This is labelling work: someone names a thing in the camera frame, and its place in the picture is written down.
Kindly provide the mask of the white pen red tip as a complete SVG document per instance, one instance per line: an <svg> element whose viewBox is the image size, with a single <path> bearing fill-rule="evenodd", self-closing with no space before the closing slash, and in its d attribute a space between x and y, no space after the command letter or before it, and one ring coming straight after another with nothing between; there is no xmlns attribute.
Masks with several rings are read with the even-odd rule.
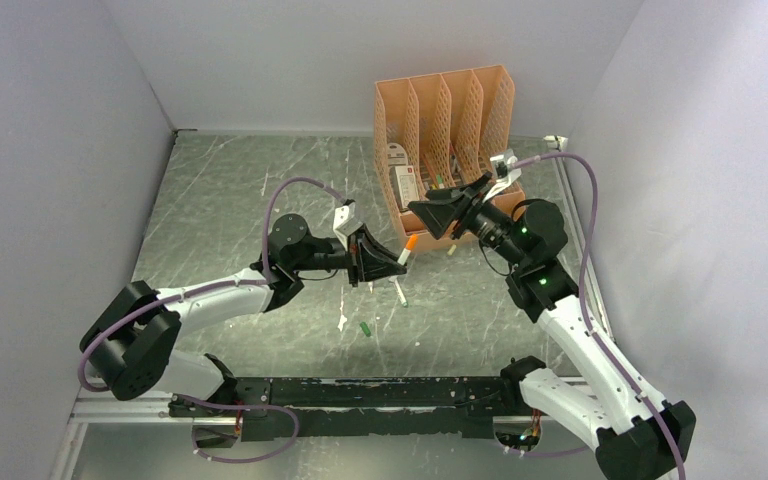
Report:
<svg viewBox="0 0 768 480"><path fill-rule="evenodd" d="M405 246L402 249L400 255L398 256L398 259L397 259L398 264L401 266L406 266L411 253L412 253L412 250L407 246Z"/></svg>

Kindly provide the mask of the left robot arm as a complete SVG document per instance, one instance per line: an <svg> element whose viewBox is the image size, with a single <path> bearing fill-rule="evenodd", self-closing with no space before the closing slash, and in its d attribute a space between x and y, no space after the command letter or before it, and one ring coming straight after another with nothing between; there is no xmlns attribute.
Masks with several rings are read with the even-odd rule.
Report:
<svg viewBox="0 0 768 480"><path fill-rule="evenodd" d="M284 307L302 291L307 271L343 271L353 287L406 273L409 253L375 240L351 206L335 210L333 232L316 237L301 215L285 214L268 233L266 253L237 273L179 288L125 286L79 343L82 387L120 401L151 390L183 393L211 415L228 413L237 400L231 373L212 356L178 351L181 337Z"/></svg>

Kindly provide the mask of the orange pen cap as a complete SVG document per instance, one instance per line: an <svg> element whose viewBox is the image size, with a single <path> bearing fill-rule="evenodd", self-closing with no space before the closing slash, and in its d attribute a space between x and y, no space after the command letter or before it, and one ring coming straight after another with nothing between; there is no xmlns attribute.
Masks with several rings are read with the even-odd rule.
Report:
<svg viewBox="0 0 768 480"><path fill-rule="evenodd" d="M419 235L418 234L412 234L408 238L408 241L407 241L407 243L405 245L405 248L407 250L413 251L415 249L415 247L416 247L416 244L417 244L418 240L419 240Z"/></svg>

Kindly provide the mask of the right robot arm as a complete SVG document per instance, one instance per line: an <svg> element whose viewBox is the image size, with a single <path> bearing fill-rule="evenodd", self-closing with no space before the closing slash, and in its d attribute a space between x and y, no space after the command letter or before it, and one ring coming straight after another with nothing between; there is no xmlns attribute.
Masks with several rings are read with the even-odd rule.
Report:
<svg viewBox="0 0 768 480"><path fill-rule="evenodd" d="M537 361L521 360L505 372L502 406L554 419L594 453L607 479L685 478L696 416L648 382L588 313L583 290L558 259L568 242L558 206L526 199L513 217L493 204L489 182L483 175L432 190L408 208L433 237L469 232L503 258L514 304L562 348L592 390L585 394Z"/></svg>

